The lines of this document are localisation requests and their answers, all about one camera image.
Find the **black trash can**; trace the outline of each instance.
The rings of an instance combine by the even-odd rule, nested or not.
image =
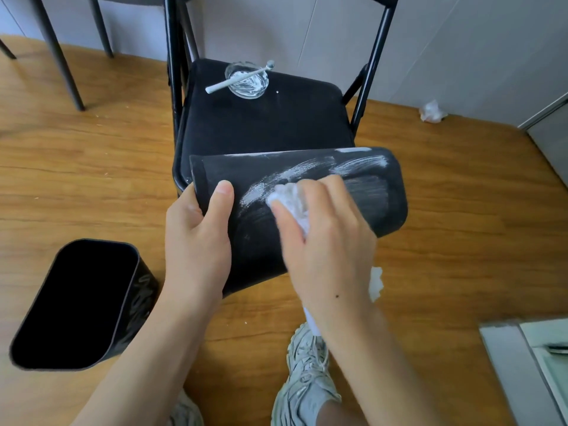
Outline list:
[[[116,356],[146,321],[158,291],[130,243],[68,243],[10,345],[11,361],[27,370],[81,370]]]

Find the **sneaker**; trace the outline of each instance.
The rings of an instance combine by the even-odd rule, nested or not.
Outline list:
[[[203,426],[203,417],[198,406],[181,389],[177,404],[170,413],[167,426]]]
[[[290,373],[274,401],[270,424],[315,426],[323,403],[341,401],[328,372],[330,352],[327,345],[304,323],[290,340],[286,362]]]

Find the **hand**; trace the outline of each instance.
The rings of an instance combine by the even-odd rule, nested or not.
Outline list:
[[[219,182],[204,217],[189,184],[167,210],[162,303],[207,315],[217,309],[231,270],[227,224],[234,196],[229,181]]]
[[[294,289],[323,332],[324,322],[371,308],[369,278],[377,238],[339,176],[301,180],[298,187],[309,212],[305,241],[279,201],[271,209]]]

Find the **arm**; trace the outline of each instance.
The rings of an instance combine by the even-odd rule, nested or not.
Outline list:
[[[337,175],[299,182],[309,233],[279,202],[272,211],[284,262],[363,413],[373,426],[442,422],[390,335],[368,286],[376,237]]]
[[[203,217],[189,185],[168,209],[160,298],[73,426],[166,423],[222,300],[231,269],[227,222],[232,204],[231,185],[220,183]]]

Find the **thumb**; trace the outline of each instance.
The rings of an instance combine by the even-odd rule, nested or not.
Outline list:
[[[280,232],[282,244],[282,257],[290,271],[290,267],[300,259],[304,248],[304,236],[302,229],[286,207],[279,200],[270,202],[270,209],[276,219],[276,225]]]
[[[209,208],[205,217],[203,217],[202,223],[227,234],[229,215],[231,214],[234,200],[235,191],[231,183],[227,180],[219,182],[209,200]]]

